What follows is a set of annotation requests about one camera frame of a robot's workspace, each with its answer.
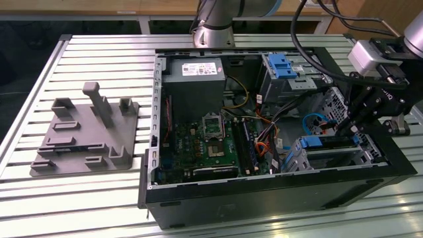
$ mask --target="gray plastic holder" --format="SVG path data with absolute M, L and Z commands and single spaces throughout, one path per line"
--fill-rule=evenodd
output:
M 52 119 L 31 176 L 79 174 L 132 167 L 139 104 L 129 98 L 108 103 L 99 83 L 87 82 L 83 93 L 91 104 L 75 105 L 57 98 Z

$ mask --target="yellow wire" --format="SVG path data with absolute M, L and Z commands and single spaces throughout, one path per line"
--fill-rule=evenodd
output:
M 244 102 L 243 102 L 241 104 L 239 104 L 239 105 L 236 105 L 236 106 L 223 107 L 224 109 L 235 109 L 235 108 L 239 108 L 239 107 L 241 107 L 243 105 L 247 104 L 247 102 L 248 102 L 248 97 L 249 97 L 249 93 L 248 93 L 248 91 L 247 91 L 247 88 L 245 88 L 244 84 L 241 84 L 241 82 L 240 82 L 235 77 L 228 76 L 228 78 L 233 79 L 233 80 L 239 83 L 239 85 L 243 87 L 243 89 L 244 89 L 244 91 L 245 91 L 245 100 L 244 100 Z

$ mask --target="ram slot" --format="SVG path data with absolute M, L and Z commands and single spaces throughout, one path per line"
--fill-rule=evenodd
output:
M 249 137 L 249 130 L 248 130 L 247 122 L 243 121 L 241 124 L 243 124 L 244 133 L 245 133 L 248 159 L 251 161 L 253 171 L 257 171 L 259 170 L 259 162 L 257 162 L 257 157 L 256 157 L 256 151 L 253 148 L 253 141 Z
M 232 121 L 231 127 L 232 127 L 235 149 L 237 153 L 237 160 L 239 160 L 239 165 L 241 168 L 241 173 L 244 175 L 249 175 L 253 171 L 253 166 L 249 160 L 249 151 L 245 145 L 247 140 L 245 140 L 240 121 Z

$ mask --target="black cable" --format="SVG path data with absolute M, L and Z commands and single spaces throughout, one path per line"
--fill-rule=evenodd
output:
M 336 4 L 336 0 L 332 0 L 332 6 L 334 6 L 334 10 L 335 10 L 335 13 L 342 15 L 340 11 L 339 11 L 339 8 L 338 8 L 338 4 Z M 379 30 L 379 29 L 372 29 L 372 28 L 366 28 L 366 27 L 358 27 L 358 26 L 352 26 L 347 23 L 346 20 L 343 20 L 342 18 L 339 18 L 339 21 L 342 22 L 342 24 L 355 30 L 355 31 L 364 31 L 364 32 L 371 32 L 371 33 L 378 33 L 378 34 L 382 34 L 382 35 L 387 35 L 387 36 L 394 36 L 394 34 L 388 31 L 384 31 L 384 30 Z
M 211 16 L 211 13 L 212 13 L 212 10 L 213 10 L 213 7 L 216 6 L 216 3 L 217 3 L 217 0 L 213 0 L 213 4 L 211 6 L 211 11 L 208 12 L 207 14 L 207 17 L 205 17 L 205 20 L 204 20 L 204 23 L 207 22 L 207 20 L 209 19 L 209 16 Z
M 351 20 L 351 21 L 375 21 L 375 22 L 379 22 L 382 23 L 383 22 L 383 19 L 378 18 L 378 17 L 356 17 L 356 16 L 343 16 L 335 12 L 332 12 L 327 7 L 326 5 L 323 4 L 322 0 L 318 0 L 318 3 L 320 5 L 320 7 L 326 10 L 326 12 L 328 14 L 331 14 L 332 16 L 343 19 L 343 20 Z
M 268 137 L 271 131 L 275 128 L 272 123 L 276 123 L 280 117 L 284 116 L 292 109 L 295 109 L 304 102 L 307 97 L 310 97 L 314 94 L 322 93 L 328 89 L 330 87 L 322 87 L 316 91 L 306 92 L 299 97 L 294 98 L 288 103 L 286 103 L 283 107 L 279 109 L 279 111 L 275 113 L 269 125 L 265 127 L 265 129 L 259 135 L 257 141 L 263 141 Z
M 193 20 L 192 20 L 192 23 L 191 23 L 189 34 L 192 34 L 192 31 L 193 31 L 192 27 L 193 27 L 193 25 L 199 23 L 199 15 L 200 15 L 200 11 L 201 11 L 201 9 L 203 9 L 203 7 L 204 7 L 204 5 L 205 5 L 205 1 L 207 1 L 207 0 L 199 0 L 197 12 L 196 12 L 196 16 L 195 16 L 195 18 L 193 18 Z
M 323 67 L 314 59 L 312 57 L 307 54 L 302 44 L 299 43 L 298 37 L 296 37 L 296 21 L 300 15 L 300 12 L 304 8 L 307 0 L 302 0 L 299 7 L 296 9 L 295 15 L 294 15 L 294 19 L 292 19 L 292 23 L 291 23 L 291 38 L 292 38 L 292 43 L 300 53 L 300 55 L 303 56 L 303 58 L 306 59 L 306 61 L 326 75 L 328 75 L 331 78 L 338 79 L 343 82 L 351 83 L 351 84 L 356 84 L 356 85 L 363 85 L 363 86 L 374 86 L 374 87 L 383 87 L 386 89 L 404 89 L 407 87 L 406 84 L 395 84 L 395 83 L 388 83 L 388 82 L 380 82 L 372 79 L 356 79 L 352 77 L 348 77 L 346 75 L 340 75 L 336 74 L 334 72 L 330 72 L 326 67 Z

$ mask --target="aluminum extrusion table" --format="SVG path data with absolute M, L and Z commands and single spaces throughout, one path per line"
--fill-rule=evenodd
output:
M 300 35 L 308 47 L 326 47 L 344 73 L 354 70 L 342 35 Z M 71 237 L 387 237 L 423 231 L 423 117 L 406 116 L 411 136 L 395 138 L 419 174 L 351 206 L 161 231 L 137 209 L 140 156 L 148 147 L 155 49 L 191 48 L 188 35 L 72 36 L 59 41 L 23 109 L 0 146 L 0 238 Z M 237 47 L 294 47 L 288 35 L 236 35 Z M 56 97 L 89 100 L 85 81 L 100 83 L 109 102 L 140 104 L 133 167 L 100 175 L 31 177 L 29 164 L 53 117 Z

